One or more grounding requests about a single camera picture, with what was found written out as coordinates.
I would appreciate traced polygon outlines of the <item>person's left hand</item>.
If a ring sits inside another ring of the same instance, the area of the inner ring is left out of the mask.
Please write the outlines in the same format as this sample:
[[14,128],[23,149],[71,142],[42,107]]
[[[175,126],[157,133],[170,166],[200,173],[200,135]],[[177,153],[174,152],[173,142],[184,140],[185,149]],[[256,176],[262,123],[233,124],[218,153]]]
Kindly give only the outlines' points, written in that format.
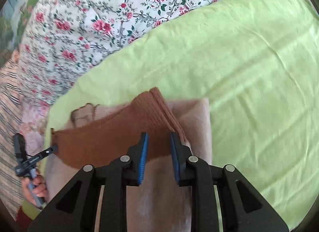
[[32,170],[32,179],[29,177],[23,177],[22,193],[24,198],[37,208],[41,208],[42,205],[38,203],[40,199],[45,202],[48,198],[48,190],[46,187],[45,179],[37,169]]

